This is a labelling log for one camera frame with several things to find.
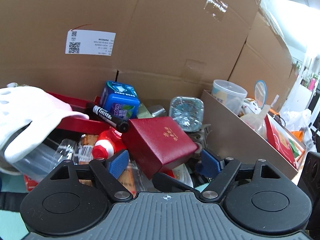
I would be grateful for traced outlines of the red cap glue bottle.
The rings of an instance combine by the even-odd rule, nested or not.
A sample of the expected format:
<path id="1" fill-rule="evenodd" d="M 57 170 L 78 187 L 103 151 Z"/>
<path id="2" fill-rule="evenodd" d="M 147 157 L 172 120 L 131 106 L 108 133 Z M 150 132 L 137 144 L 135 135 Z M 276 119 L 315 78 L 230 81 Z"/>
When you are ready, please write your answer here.
<path id="1" fill-rule="evenodd" d="M 98 135 L 97 141 L 92 149 L 94 159 L 109 159 L 121 150 L 125 150 L 121 133 L 114 128 L 109 128 Z"/>

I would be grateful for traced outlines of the crushed clear plastic bottle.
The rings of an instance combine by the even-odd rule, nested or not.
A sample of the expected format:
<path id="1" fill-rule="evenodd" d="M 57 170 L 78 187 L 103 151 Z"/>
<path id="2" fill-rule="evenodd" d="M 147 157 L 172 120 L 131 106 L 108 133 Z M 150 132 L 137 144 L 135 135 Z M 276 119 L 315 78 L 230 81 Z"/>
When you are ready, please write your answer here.
<path id="1" fill-rule="evenodd" d="M 197 132 L 202 127 L 204 103 L 199 98 L 176 96 L 170 102 L 169 116 L 185 132 Z"/>

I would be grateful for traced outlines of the white cloth glove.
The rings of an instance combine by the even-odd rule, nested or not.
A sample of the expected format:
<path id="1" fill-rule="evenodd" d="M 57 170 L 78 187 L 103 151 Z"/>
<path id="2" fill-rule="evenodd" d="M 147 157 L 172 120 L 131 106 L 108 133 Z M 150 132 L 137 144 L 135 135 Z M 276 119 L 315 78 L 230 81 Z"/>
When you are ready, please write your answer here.
<path id="1" fill-rule="evenodd" d="M 32 86 L 1 89 L 1 149 L 13 164 L 37 148 L 62 119 L 76 116 L 88 120 L 87 114 L 44 90 Z"/>

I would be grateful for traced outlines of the large cardboard backdrop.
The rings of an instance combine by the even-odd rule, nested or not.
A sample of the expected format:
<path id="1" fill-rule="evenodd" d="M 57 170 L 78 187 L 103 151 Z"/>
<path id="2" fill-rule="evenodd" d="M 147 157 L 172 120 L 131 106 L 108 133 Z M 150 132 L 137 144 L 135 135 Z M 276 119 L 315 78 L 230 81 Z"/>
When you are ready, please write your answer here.
<path id="1" fill-rule="evenodd" d="M 280 109 L 297 75 L 261 0 L 1 0 L 1 86 L 16 82 L 92 100 L 106 81 L 145 105 L 201 96 L 216 79 Z M 69 30 L 116 33 L 111 56 L 65 54 Z"/>

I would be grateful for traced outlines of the clear plastic cup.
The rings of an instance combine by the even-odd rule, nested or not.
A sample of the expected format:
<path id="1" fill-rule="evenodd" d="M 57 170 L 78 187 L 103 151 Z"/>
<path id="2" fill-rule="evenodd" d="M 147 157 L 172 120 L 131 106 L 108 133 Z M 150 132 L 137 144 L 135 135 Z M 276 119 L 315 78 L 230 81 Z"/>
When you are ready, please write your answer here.
<path id="1" fill-rule="evenodd" d="M 234 114 L 238 115 L 247 97 L 247 91 L 232 82 L 214 80 L 211 95 Z"/>

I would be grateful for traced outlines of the white shipping label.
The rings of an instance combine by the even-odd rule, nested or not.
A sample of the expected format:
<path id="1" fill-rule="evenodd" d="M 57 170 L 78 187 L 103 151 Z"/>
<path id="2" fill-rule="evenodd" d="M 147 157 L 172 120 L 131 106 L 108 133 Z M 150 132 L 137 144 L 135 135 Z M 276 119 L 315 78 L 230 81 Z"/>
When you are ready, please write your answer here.
<path id="1" fill-rule="evenodd" d="M 95 30 L 69 30 L 65 54 L 111 56 L 116 33 Z"/>

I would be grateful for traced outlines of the red gift box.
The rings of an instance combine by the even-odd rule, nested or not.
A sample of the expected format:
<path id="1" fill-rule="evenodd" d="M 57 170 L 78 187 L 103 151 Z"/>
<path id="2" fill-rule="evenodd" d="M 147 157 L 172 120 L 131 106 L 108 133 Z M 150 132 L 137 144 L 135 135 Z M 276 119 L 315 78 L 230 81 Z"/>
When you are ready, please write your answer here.
<path id="1" fill-rule="evenodd" d="M 269 115 L 265 117 L 267 140 L 294 168 L 297 164 L 286 133 L 277 127 L 278 123 Z"/>

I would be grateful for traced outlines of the blue mentos gum bottle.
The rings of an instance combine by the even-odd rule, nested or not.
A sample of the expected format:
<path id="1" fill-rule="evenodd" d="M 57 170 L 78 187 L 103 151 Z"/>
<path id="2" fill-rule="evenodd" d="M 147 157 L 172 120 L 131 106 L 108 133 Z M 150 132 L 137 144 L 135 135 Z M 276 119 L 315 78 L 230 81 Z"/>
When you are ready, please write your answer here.
<path id="1" fill-rule="evenodd" d="M 106 81 L 99 106 L 122 120 L 129 120 L 137 117 L 140 100 L 133 86 Z"/>

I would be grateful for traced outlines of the dark red jewelry box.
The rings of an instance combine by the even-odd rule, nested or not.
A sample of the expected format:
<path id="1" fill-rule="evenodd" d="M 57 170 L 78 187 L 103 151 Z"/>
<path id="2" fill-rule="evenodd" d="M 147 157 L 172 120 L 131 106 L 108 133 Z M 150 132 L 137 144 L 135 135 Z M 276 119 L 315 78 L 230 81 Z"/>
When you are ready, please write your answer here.
<path id="1" fill-rule="evenodd" d="M 171 117 L 130 119 L 121 136 L 144 175 L 172 170 L 188 161 L 198 146 Z"/>

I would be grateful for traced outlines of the cardboard sorting box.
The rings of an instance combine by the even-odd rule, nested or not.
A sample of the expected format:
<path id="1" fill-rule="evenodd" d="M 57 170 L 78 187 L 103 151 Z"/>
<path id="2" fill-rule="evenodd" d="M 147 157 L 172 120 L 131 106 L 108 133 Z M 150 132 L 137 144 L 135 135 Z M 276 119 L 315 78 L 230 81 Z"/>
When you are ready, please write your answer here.
<path id="1" fill-rule="evenodd" d="M 237 115 L 218 102 L 207 90 L 201 95 L 204 102 L 203 122 L 210 125 L 208 148 L 221 158 L 233 157 L 246 164 L 265 159 L 297 184 L 302 167 L 294 168 L 262 136 Z"/>

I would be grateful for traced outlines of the clear plastic tube case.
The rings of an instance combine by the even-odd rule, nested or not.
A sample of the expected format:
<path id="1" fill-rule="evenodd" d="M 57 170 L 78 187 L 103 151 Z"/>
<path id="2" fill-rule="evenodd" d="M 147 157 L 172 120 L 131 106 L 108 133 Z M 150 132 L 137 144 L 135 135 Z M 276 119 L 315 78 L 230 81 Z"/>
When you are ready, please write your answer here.
<path id="1" fill-rule="evenodd" d="M 13 163 L 13 167 L 36 182 L 40 182 L 62 161 L 72 160 L 78 151 L 78 143 L 71 139 L 55 142 L 45 139 L 37 148 L 21 160 Z"/>

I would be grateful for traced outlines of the black marker pen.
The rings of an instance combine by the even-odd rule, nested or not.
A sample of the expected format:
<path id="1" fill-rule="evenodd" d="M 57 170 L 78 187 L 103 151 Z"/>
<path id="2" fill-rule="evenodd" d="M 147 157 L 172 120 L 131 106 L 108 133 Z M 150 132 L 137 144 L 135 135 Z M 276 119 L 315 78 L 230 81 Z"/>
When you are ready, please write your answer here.
<path id="1" fill-rule="evenodd" d="M 95 103 L 86 103 L 85 113 L 88 115 L 95 114 L 96 116 L 113 126 L 120 133 L 125 133 L 129 129 L 129 123 L 127 121 L 118 118 L 117 116 L 111 114 L 109 111 L 103 109 Z"/>

